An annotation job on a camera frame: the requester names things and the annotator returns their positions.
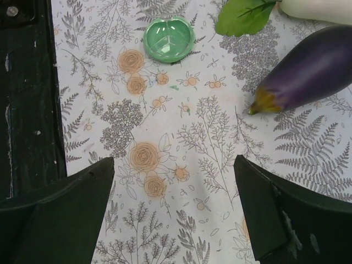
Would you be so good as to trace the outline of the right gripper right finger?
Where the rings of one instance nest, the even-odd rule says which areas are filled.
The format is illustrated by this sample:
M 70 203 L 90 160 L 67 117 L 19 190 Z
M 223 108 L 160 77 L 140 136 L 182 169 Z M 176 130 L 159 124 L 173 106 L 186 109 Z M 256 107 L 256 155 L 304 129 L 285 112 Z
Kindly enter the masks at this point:
M 351 263 L 351 204 L 276 176 L 242 155 L 236 185 L 255 260 Z

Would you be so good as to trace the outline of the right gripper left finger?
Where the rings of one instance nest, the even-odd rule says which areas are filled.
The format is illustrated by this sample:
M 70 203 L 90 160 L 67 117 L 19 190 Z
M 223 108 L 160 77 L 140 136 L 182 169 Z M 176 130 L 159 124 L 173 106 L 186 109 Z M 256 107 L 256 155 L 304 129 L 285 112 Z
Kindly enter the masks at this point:
M 1 201 L 1 263 L 91 263 L 114 177 L 106 157 Z

